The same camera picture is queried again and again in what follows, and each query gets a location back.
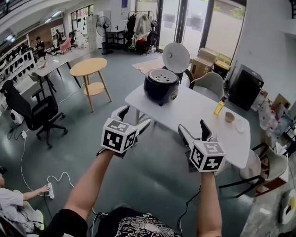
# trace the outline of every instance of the white table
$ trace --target white table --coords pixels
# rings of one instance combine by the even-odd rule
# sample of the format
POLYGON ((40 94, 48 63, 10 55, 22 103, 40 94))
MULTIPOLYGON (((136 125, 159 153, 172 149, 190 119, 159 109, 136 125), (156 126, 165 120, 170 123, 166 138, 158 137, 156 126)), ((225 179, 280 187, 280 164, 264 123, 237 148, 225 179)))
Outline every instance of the white table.
MULTIPOLYGON (((72 51, 65 52, 65 54, 53 56, 53 57, 46 60, 47 64, 44 68, 42 68, 42 69, 35 68, 35 72, 39 77, 44 77, 46 79, 49 89, 50 89, 50 92, 51 92, 52 96, 54 97, 51 82, 48 79, 48 74, 54 70, 57 70, 60 77, 62 77, 60 74, 60 71, 59 71, 59 67, 61 67, 64 64, 67 64, 69 69, 71 69, 70 64, 69 64, 70 61, 75 60, 79 57, 82 57, 82 56, 90 53, 91 51, 92 50, 89 50, 89 49, 73 49, 72 51)), ((81 88, 81 85, 79 84, 77 78, 74 77, 74 79, 75 79, 76 83, 78 84, 78 86, 81 88)))
POLYGON ((218 140, 223 144, 226 161, 238 168, 246 167, 251 140, 249 122, 226 107, 219 116, 214 115, 217 102, 204 95, 179 86, 177 98, 171 103, 159 106, 145 96, 141 85, 125 98, 125 102, 136 108, 136 120, 142 118, 139 117, 142 112, 175 132, 178 132, 178 125, 182 124, 194 137, 201 137, 200 120, 203 119, 212 135, 217 134, 218 140), (232 112, 235 119, 241 120, 244 132, 237 131, 235 122, 229 124, 225 121, 227 111, 232 112))

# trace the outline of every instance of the round wooden table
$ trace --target round wooden table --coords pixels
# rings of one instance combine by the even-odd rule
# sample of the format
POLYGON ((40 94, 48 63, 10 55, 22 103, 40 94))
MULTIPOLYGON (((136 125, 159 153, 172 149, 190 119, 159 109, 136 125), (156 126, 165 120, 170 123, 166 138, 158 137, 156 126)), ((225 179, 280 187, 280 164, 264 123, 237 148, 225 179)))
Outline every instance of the round wooden table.
POLYGON ((100 58, 100 57, 95 57, 95 58, 86 59, 82 62, 77 63, 70 70, 70 74, 72 76, 83 76, 83 80, 84 80, 84 84, 85 84, 84 94, 86 94, 88 97, 88 101, 91 106, 92 112, 94 110, 93 110, 93 105, 92 105, 92 101, 90 98, 91 96, 97 95, 97 94, 103 92, 104 90, 106 90, 110 101, 112 101, 111 96, 110 96, 108 89, 106 87, 106 84, 104 82, 103 76, 100 72, 100 70, 103 69, 104 67, 106 67, 106 65, 107 65, 106 59, 100 58), (89 75, 96 73, 96 72, 99 73, 99 76, 100 76, 102 82, 95 82, 95 83, 90 84, 89 75))

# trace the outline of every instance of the stand fan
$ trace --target stand fan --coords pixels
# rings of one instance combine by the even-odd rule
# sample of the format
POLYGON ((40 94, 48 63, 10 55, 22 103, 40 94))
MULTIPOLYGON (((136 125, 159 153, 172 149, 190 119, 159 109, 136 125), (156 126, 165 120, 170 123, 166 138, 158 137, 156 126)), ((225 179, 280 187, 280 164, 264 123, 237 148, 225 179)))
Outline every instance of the stand fan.
POLYGON ((102 43, 102 55, 113 53, 108 47, 108 34, 111 31, 111 21, 107 17, 100 17, 97 21, 97 32, 101 37, 105 37, 105 42, 102 43))

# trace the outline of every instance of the human arm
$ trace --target human arm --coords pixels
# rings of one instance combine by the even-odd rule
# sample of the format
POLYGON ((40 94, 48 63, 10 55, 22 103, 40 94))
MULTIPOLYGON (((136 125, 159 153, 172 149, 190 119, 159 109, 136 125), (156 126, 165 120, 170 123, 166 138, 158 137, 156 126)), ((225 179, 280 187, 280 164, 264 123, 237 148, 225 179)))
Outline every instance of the human arm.
POLYGON ((105 150, 97 156, 87 172, 72 189, 65 209, 70 209, 87 220, 94 206, 105 172, 114 155, 114 151, 105 150))
POLYGON ((28 201, 32 198, 35 198, 38 194, 45 193, 45 192, 49 192, 49 188, 46 185, 44 185, 43 187, 41 187, 39 189, 36 189, 35 191, 24 193, 23 200, 28 201))
POLYGON ((214 173, 201 173, 201 193, 197 217, 197 237, 221 237, 222 216, 214 173))

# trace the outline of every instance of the trash can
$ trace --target trash can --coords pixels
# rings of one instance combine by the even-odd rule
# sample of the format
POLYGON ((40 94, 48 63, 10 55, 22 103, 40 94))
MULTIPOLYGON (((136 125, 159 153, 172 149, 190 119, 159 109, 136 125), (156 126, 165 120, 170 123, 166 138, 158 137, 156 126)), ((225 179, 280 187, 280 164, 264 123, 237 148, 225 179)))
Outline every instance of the trash can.
POLYGON ((213 71, 219 74, 224 80, 226 78, 227 73, 230 71, 230 66, 218 60, 215 62, 213 71))

